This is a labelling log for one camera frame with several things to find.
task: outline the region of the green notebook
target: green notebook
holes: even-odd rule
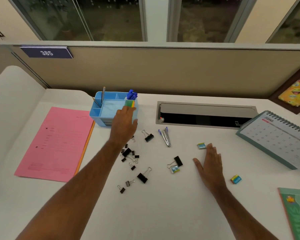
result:
[[[236,133],[290,169],[300,168],[300,127],[266,110]]]
[[[295,240],[300,240],[300,189],[278,188]]]

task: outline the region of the pink paper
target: pink paper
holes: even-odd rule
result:
[[[51,107],[14,175],[67,182],[92,126],[89,111]]]

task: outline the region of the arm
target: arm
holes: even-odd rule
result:
[[[207,145],[207,154],[203,166],[193,159],[200,177],[210,190],[226,217],[236,240],[278,240],[262,226],[227,189],[222,173],[221,154],[212,144]]]
[[[16,240],[81,238],[117,156],[137,129],[134,110],[124,106],[117,111],[102,149],[48,200]]]

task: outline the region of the desk organizer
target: desk organizer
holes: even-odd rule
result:
[[[101,108],[93,101],[89,115],[99,126],[111,126],[117,110],[122,109],[124,106],[126,101],[125,98],[128,93],[105,92],[103,104],[101,104],[101,94],[101,91],[97,92],[94,97],[97,103],[102,105]],[[138,115],[138,98],[136,98],[134,106],[136,107],[136,110],[133,112],[132,121],[134,121]]]

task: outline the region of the spiral binding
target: spiral binding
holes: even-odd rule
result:
[[[267,110],[266,111],[266,114],[267,115],[270,115],[270,117],[280,121],[280,122],[283,122],[284,124],[286,125],[289,125],[289,127],[295,129],[295,130],[298,130],[300,132],[300,126],[297,126],[296,124],[294,123],[291,123],[290,121],[284,119],[283,117],[280,117],[279,115],[275,114],[275,113],[272,113],[271,111]]]

